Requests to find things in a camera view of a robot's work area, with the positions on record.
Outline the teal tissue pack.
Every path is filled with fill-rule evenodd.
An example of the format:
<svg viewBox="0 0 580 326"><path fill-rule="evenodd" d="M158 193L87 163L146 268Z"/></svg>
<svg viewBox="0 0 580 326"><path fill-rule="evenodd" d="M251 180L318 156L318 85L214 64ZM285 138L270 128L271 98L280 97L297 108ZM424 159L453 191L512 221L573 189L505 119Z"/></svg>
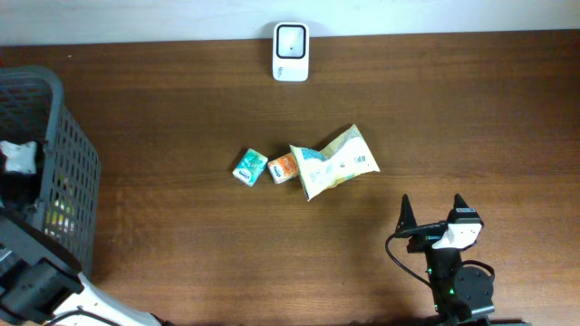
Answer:
<svg viewBox="0 0 580 326"><path fill-rule="evenodd" d="M252 187L264 172L267 162L266 156L254 149L248 149L232 171L232 175L245 185Z"/></svg>

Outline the green tea carton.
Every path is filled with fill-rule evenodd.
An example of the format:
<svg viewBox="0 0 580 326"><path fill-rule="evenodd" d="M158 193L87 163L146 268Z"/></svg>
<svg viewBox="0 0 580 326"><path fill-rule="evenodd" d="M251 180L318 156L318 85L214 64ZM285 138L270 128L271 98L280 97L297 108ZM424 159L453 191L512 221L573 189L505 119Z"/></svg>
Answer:
<svg viewBox="0 0 580 326"><path fill-rule="evenodd" d="M65 235L81 235L84 231L84 206L80 203L81 199L81 189L69 178L59 176L56 188L50 191L44 232L57 239Z"/></svg>

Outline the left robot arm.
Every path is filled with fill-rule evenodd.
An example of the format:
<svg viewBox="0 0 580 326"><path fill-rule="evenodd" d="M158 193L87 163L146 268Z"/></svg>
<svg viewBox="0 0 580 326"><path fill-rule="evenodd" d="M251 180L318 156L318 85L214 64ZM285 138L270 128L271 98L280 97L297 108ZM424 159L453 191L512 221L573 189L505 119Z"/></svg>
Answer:
<svg viewBox="0 0 580 326"><path fill-rule="evenodd" d="M19 261L1 273L1 319L13 325L169 325L92 284L53 239L1 206L1 246Z"/></svg>

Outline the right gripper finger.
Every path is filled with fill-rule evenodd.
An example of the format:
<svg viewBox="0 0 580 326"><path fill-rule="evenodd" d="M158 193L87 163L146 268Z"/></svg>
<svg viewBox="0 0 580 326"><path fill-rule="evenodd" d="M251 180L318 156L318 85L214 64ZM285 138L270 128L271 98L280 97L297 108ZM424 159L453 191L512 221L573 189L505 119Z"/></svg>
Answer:
<svg viewBox="0 0 580 326"><path fill-rule="evenodd" d="M450 221L456 222L458 219L466 218L469 215L469 206L462 198L462 196L457 193L454 196L453 208L450 211Z"/></svg>
<svg viewBox="0 0 580 326"><path fill-rule="evenodd" d="M417 227L411 201L408 195L404 194L401 198L401 211L394 233L396 236L414 236Z"/></svg>

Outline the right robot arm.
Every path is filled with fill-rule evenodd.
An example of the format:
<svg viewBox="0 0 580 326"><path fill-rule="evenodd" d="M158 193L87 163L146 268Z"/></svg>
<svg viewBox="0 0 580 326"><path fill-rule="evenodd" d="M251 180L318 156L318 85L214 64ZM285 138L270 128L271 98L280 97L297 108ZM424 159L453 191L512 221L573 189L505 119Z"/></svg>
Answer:
<svg viewBox="0 0 580 326"><path fill-rule="evenodd" d="M489 325L495 311L492 301L495 271L475 260L464 261L461 253L477 243L484 223L476 209L461 195L454 196L453 207L442 221L418 225L411 201L404 195L395 231L385 244L395 238L407 239L407 252L424 254L425 278L411 271L386 248L388 256L406 273L426 284L432 293L436 316L430 325Z"/></svg>

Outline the orange tissue pack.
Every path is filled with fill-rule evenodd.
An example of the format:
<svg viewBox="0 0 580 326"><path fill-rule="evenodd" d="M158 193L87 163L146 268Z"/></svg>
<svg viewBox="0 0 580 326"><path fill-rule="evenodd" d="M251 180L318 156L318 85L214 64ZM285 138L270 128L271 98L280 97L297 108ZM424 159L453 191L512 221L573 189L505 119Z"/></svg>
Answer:
<svg viewBox="0 0 580 326"><path fill-rule="evenodd" d="M287 153L267 163L267 168L276 184L282 184L299 175L292 153Z"/></svg>

